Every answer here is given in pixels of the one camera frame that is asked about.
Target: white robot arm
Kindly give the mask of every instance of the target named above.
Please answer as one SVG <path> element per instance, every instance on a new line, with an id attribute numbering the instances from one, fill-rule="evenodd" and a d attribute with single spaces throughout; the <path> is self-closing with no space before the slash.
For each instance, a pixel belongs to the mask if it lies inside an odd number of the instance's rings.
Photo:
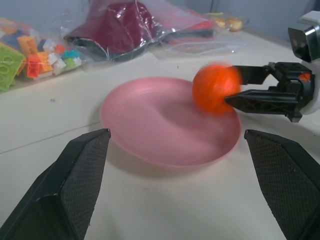
<path id="1" fill-rule="evenodd" d="M 289 28 L 288 32 L 294 55 L 315 75 L 313 99 L 301 109 L 307 115 L 320 109 L 320 11 L 308 12 L 299 23 L 303 29 Z"/>
<path id="2" fill-rule="evenodd" d="M 225 102 L 245 113 L 285 115 L 299 122 L 303 114 L 320 108 L 320 12 L 311 11 L 299 20 L 302 29 L 288 28 L 292 51 L 298 62 L 270 62 L 265 66 L 235 66 L 242 84 L 261 85 L 268 75 L 278 84 L 268 90 L 250 89 L 225 97 Z"/>

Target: orange ball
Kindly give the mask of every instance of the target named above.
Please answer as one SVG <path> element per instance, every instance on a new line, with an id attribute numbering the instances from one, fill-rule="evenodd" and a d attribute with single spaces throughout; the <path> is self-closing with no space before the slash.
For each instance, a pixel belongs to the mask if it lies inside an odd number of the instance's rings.
<path id="1" fill-rule="evenodd" d="M 203 67 L 192 82 L 192 98 L 207 113 L 224 114 L 232 110 L 225 97 L 241 91 L 241 75 L 233 66 L 212 64 Z"/>

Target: table surface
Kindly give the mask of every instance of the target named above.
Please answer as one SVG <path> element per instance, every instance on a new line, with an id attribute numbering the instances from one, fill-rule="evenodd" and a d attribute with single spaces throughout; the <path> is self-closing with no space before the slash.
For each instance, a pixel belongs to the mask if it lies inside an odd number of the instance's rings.
<path id="1" fill-rule="evenodd" d="M 159 59 L 148 52 L 122 64 L 1 93 L 0 225 L 70 140 L 102 127 L 100 105 L 120 84 L 149 76 L 191 81 L 201 66 L 214 61 L 252 66 L 299 62 L 287 46 L 237 34 L 248 43 L 237 53 Z M 257 87 L 266 89 L 275 82 L 269 77 Z M 298 124 L 284 116 L 239 112 L 239 117 L 243 133 L 255 129 L 281 135 L 320 159 L 319 112 L 303 116 Z M 145 165 L 112 141 L 106 159 L 87 240 L 285 240 L 260 191 L 243 137 L 225 159 L 193 171 Z"/>

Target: plastic bag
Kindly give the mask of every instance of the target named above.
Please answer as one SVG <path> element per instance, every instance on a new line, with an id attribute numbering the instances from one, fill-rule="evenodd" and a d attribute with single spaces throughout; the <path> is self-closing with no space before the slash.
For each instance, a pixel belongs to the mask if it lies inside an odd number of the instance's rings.
<path id="1" fill-rule="evenodd" d="M 247 45 L 240 37 L 219 27 L 209 18 L 189 29 L 188 34 L 180 37 L 169 35 L 160 43 L 166 52 L 175 55 L 225 55 Z"/>
<path id="2" fill-rule="evenodd" d="M 39 80 L 82 64 L 80 52 L 68 49 L 20 22 L 0 17 L 0 90 L 16 78 Z"/>
<path id="3" fill-rule="evenodd" d="M 61 38 L 95 62 L 124 62 L 150 44 L 203 21 L 165 0 L 89 0 L 56 21 Z"/>
<path id="4" fill-rule="evenodd" d="M 206 16 L 214 20 L 219 27 L 225 28 L 230 32 L 240 31 L 249 22 L 246 17 L 232 16 L 223 12 L 210 12 Z"/>

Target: plate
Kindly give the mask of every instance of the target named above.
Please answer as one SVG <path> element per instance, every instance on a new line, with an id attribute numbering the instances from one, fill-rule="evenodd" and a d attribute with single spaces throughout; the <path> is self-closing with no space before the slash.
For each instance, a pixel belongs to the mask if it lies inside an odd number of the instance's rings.
<path id="1" fill-rule="evenodd" d="M 100 120 L 120 148 L 168 168 L 194 168 L 224 157 L 237 144 L 237 113 L 212 115 L 192 101 L 192 82 L 170 77 L 132 80 L 105 98 Z"/>

